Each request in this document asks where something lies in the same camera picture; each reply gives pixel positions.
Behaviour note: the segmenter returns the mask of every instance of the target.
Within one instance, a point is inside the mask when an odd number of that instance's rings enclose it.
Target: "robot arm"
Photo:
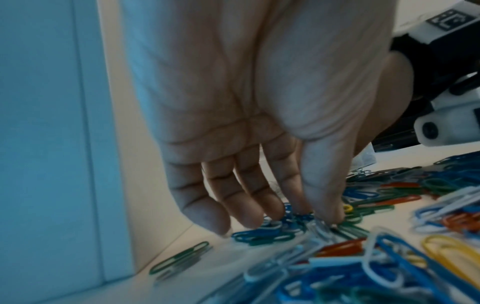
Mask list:
[[[414,123],[426,146],[480,141],[480,4],[462,1],[396,37],[392,51],[414,69],[413,100],[404,115],[431,103]]]

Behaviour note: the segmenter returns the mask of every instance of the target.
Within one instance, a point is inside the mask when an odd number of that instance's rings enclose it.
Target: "white table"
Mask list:
[[[368,169],[377,171],[396,167],[427,166],[451,155],[477,150],[480,150],[480,143],[436,148],[414,146],[398,151],[378,153],[376,155],[377,164]],[[365,217],[360,226],[366,229],[374,226],[388,227],[401,234],[412,245],[420,247],[420,240],[424,235],[412,233],[408,219],[413,210],[431,202],[426,198],[397,205],[394,211]],[[232,227],[235,231],[242,229],[242,226],[236,221],[233,222]],[[151,266],[204,240],[209,241],[214,249],[207,253],[199,263],[161,285],[154,285],[155,276],[148,274]],[[249,248],[245,244],[234,243],[230,239],[221,239],[198,226],[192,226],[135,277],[50,301],[48,304],[194,303],[223,282],[239,274],[242,269],[260,261],[263,256],[266,257],[274,250],[280,250],[290,245],[291,243],[286,243]]]

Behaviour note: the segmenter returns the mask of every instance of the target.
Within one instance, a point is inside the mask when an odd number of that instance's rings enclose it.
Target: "hand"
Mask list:
[[[218,234],[229,215],[250,228],[264,212],[281,218],[261,144],[295,212],[342,221],[394,10],[385,0],[124,0],[137,96],[181,211]]]

